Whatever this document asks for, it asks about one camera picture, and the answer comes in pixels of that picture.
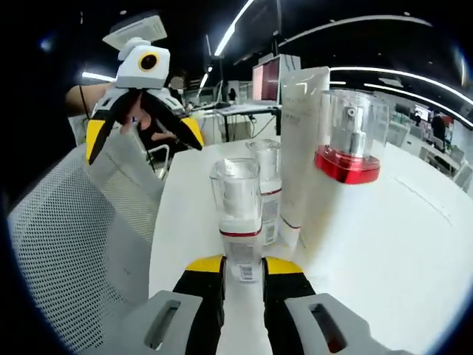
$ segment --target camera lens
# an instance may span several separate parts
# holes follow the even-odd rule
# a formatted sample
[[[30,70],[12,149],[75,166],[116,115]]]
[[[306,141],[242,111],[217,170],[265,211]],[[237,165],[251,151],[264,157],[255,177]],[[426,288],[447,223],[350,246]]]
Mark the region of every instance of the camera lens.
[[[153,69],[156,63],[157,63],[156,55],[148,54],[141,59],[140,66],[144,70],[150,70],[150,69]]]

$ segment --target label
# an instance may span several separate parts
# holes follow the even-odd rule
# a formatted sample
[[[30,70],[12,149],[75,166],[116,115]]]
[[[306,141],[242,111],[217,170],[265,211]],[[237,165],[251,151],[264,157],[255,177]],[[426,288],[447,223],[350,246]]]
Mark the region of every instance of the label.
[[[263,235],[265,236],[265,243],[272,243],[275,239],[275,231],[276,231],[276,225],[275,224],[269,224],[265,227],[265,230],[263,231]]]
[[[264,196],[262,199],[263,211],[262,221],[263,223],[272,222],[277,219],[279,214],[279,194]]]
[[[262,198],[262,223],[264,243],[271,244],[276,239],[276,224],[279,216],[279,196],[263,196]]]
[[[240,265],[239,266],[239,280],[244,283],[253,282],[253,266],[252,265]]]
[[[230,243],[231,253],[234,257],[235,263],[245,264],[252,263],[254,258],[253,244],[245,243]]]

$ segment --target fluorescent light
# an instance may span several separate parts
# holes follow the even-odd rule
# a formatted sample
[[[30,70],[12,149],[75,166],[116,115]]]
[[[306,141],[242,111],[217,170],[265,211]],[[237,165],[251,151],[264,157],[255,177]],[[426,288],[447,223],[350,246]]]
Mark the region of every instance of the fluorescent light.
[[[389,90],[389,91],[393,91],[393,92],[398,92],[400,94],[404,94],[404,95],[408,95],[408,96],[412,96],[413,98],[419,98],[421,100],[424,100],[425,102],[428,102],[432,105],[435,105],[437,107],[440,107],[441,109],[444,109],[445,111],[447,112],[450,112],[452,115],[458,117],[459,119],[461,119],[465,124],[469,125],[470,127],[473,127],[473,123],[468,121],[466,118],[464,118],[462,115],[460,115],[459,113],[456,113],[454,110],[452,109],[449,109],[448,107],[442,105],[442,104],[439,104],[438,102],[436,101],[433,101],[433,100],[430,100],[429,98],[425,98],[423,96],[420,96],[420,95],[416,95],[416,94],[412,94],[411,92],[407,92],[407,91],[403,91],[403,90],[399,90],[399,89],[395,89],[393,87],[383,87],[382,85],[374,85],[374,84],[365,84],[364,86],[366,87],[374,87],[376,89],[383,89],[383,90]]]
[[[228,41],[230,41],[231,36],[235,33],[235,25],[237,24],[240,17],[243,16],[243,13],[250,7],[251,4],[253,4],[253,1],[254,0],[248,0],[245,6],[243,6],[242,9],[238,12],[238,15],[236,15],[236,18],[231,22],[230,27],[228,28],[227,32],[225,32],[225,35],[223,36],[222,40],[220,41],[219,46],[217,47],[217,50],[215,51],[214,55],[216,57],[222,54]]]
[[[208,79],[208,74],[206,73],[204,77],[202,78],[202,81],[200,82],[200,89],[202,89]]]
[[[82,73],[82,78],[109,81],[109,82],[111,82],[111,83],[115,82],[115,80],[116,80],[115,78],[112,78],[111,76],[95,74],[95,73],[93,73],[93,72],[83,72],[83,73]]]
[[[245,6],[242,7],[242,9],[239,11],[238,15],[236,15],[236,18],[233,21],[233,24],[236,24],[239,20],[240,17],[242,17],[243,13],[245,13],[246,9],[250,7],[251,4],[253,4],[254,0],[248,0],[245,4]]]
[[[340,70],[359,70],[359,71],[362,71],[362,72],[387,72],[389,74],[396,74],[396,75],[403,75],[403,76],[407,76],[409,78],[414,78],[414,79],[418,79],[418,80],[422,80],[422,81],[425,81],[427,83],[431,83],[431,84],[434,84],[438,87],[441,87],[442,89],[445,89],[447,91],[450,91],[452,94],[455,94],[456,96],[458,96],[459,98],[462,98],[463,100],[465,100],[466,102],[468,102],[469,104],[473,105],[473,100],[471,100],[470,98],[466,97],[464,94],[462,94],[461,92],[458,92],[457,90],[451,88],[451,87],[448,87],[446,86],[445,84],[442,84],[442,83],[439,83],[438,81],[435,81],[435,80],[432,80],[432,79],[429,79],[429,78],[426,78],[424,76],[420,76],[420,75],[416,75],[416,74],[412,74],[410,72],[401,72],[399,70],[391,70],[391,69],[381,69],[381,68],[370,68],[370,67],[334,67],[334,68],[330,68],[330,71],[331,72],[336,72],[336,71],[340,71]]]
[[[369,16],[359,16],[359,17],[352,17],[352,18],[346,18],[345,20],[340,20],[340,21],[334,21],[330,20],[330,24],[323,24],[322,26],[317,26],[314,27],[312,30],[307,30],[304,31],[298,35],[295,35],[294,37],[291,37],[287,39],[286,41],[282,42],[279,46],[282,47],[289,42],[294,41],[295,39],[304,37],[305,35],[310,35],[311,33],[320,31],[320,30],[325,30],[326,28],[334,27],[334,26],[340,26],[341,24],[352,24],[353,22],[361,22],[361,21],[373,21],[373,20],[387,20],[387,21],[406,21],[406,22],[415,22],[416,24],[423,24],[425,26],[432,27],[432,24],[430,24],[427,21],[424,21],[420,18],[415,18],[415,17],[408,17],[408,16],[398,16],[398,15],[369,15]]]
[[[223,36],[222,40],[220,41],[220,44],[217,47],[217,50],[215,51],[216,57],[222,54],[223,50],[225,49],[225,46],[227,45],[228,41],[230,41],[230,38],[234,33],[235,33],[235,25],[231,24],[227,32],[225,32],[225,35]]]

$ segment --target cylindrical container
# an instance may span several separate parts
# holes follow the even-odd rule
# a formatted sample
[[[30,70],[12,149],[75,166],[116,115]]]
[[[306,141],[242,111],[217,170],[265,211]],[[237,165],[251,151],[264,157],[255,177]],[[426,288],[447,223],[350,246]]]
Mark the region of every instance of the cylindrical container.
[[[224,159],[214,164],[210,178],[228,263],[242,282],[256,281],[254,268],[262,257],[259,163],[251,158]]]
[[[324,92],[319,99],[328,121],[319,127],[307,176],[300,236],[305,250],[299,262],[305,272],[325,278],[344,242],[362,233],[369,217],[389,113],[382,101],[359,92]]]
[[[265,246],[276,241],[281,199],[281,144],[271,139],[247,143],[251,157],[259,161],[262,196],[262,235]]]

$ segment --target computer monitor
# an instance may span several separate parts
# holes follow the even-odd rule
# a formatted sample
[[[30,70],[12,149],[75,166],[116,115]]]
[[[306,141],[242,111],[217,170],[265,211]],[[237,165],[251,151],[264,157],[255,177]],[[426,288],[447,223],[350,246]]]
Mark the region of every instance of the computer monitor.
[[[429,120],[429,110],[422,106],[415,105],[415,114],[419,115],[419,117],[424,121]]]
[[[279,101],[279,61],[275,57],[253,68],[253,99]]]

